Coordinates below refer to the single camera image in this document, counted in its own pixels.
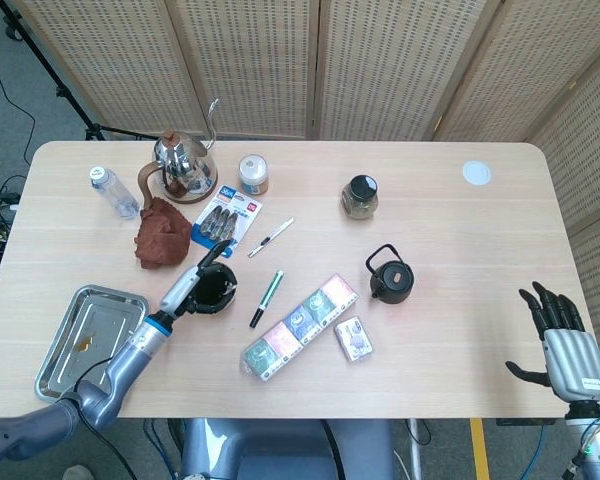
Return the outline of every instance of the colorful packaging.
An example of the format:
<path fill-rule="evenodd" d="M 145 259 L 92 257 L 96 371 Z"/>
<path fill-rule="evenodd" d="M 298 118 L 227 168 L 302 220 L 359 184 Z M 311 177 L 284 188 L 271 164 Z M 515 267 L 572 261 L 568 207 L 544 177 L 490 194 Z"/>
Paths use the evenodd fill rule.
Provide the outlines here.
<path fill-rule="evenodd" d="M 262 380 L 269 380 L 357 299 L 347 282 L 334 275 L 247 348 L 243 364 Z"/>
<path fill-rule="evenodd" d="M 251 197 L 247 197 L 246 195 L 238 192 L 235 188 L 222 185 L 214 197 L 209 201 L 207 206 L 204 207 L 204 210 L 198 216 L 196 223 L 191 229 L 191 240 L 209 249 L 217 242 L 211 240 L 208 236 L 202 235 L 200 233 L 200 225 L 217 206 L 229 211 L 227 213 L 227 217 L 234 213 L 237 215 L 236 224 L 233 231 L 233 242 L 225 249 L 224 252 L 222 252 L 223 257 L 229 258 L 231 255 L 233 255 L 233 252 L 244 237 L 245 233 L 247 233 L 247 230 L 249 230 L 249 227 L 255 220 L 258 213 L 260 213 L 260 210 L 262 210 L 262 203 L 254 200 Z"/>
<path fill-rule="evenodd" d="M 369 336 L 358 317 L 340 322 L 335 326 L 334 331 L 342 351 L 350 362 L 362 360 L 373 352 Z"/>
<path fill-rule="evenodd" d="M 311 314 L 302 305 L 291 312 L 283 322 L 303 345 L 313 340 L 313 337 L 318 335 L 322 330 L 318 322 L 313 319 Z"/>

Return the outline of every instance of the brown cloth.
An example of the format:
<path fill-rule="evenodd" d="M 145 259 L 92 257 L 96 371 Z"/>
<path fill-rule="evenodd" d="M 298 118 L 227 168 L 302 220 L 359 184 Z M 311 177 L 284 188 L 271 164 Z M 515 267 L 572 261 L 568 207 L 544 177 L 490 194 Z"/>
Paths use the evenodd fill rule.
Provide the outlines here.
<path fill-rule="evenodd" d="M 151 207 L 140 212 L 142 223 L 136 242 L 136 257 L 142 268 L 177 265 L 189 253 L 191 224 L 169 202 L 154 197 Z"/>

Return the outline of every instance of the stainless steel tray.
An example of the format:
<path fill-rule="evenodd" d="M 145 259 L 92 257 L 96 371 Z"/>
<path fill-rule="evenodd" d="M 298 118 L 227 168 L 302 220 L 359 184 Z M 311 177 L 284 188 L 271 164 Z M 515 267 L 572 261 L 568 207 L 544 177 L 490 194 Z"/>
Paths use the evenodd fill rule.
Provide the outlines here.
<path fill-rule="evenodd" d="M 96 285 L 79 289 L 64 314 L 36 377 L 36 395 L 55 402 L 91 365 L 112 356 L 147 315 L 149 304 L 138 295 Z M 85 377 L 109 391 L 105 365 Z"/>

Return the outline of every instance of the blue band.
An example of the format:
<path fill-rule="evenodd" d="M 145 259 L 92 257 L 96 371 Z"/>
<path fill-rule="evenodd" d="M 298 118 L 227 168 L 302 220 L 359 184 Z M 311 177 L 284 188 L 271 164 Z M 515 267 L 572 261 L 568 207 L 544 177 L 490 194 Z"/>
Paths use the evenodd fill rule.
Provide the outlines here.
<path fill-rule="evenodd" d="M 156 322 L 153 318 L 146 317 L 144 319 L 144 321 L 147 322 L 149 325 L 151 325 L 156 330 L 158 330 L 160 333 L 162 333 L 165 337 L 171 336 L 171 332 L 169 330 L 167 330 L 166 328 L 164 328 L 162 325 L 160 325 L 158 322 Z"/>

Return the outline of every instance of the green pen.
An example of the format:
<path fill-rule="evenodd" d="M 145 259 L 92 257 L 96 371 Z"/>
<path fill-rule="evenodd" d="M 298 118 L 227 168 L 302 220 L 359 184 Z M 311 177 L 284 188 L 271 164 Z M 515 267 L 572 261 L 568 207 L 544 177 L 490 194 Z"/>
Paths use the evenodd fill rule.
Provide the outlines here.
<path fill-rule="evenodd" d="M 282 270 L 278 270 L 273 276 L 273 280 L 271 280 L 269 288 L 267 288 L 264 297 L 262 297 L 262 300 L 260 301 L 260 305 L 258 305 L 258 310 L 256 310 L 256 313 L 253 315 L 251 323 L 249 323 L 251 328 L 256 328 L 256 325 L 260 321 L 260 317 L 262 317 L 262 314 L 269 306 L 269 302 L 271 302 L 273 294 L 276 293 L 278 285 L 280 285 L 280 282 L 282 281 L 282 277 L 284 277 L 284 272 Z"/>

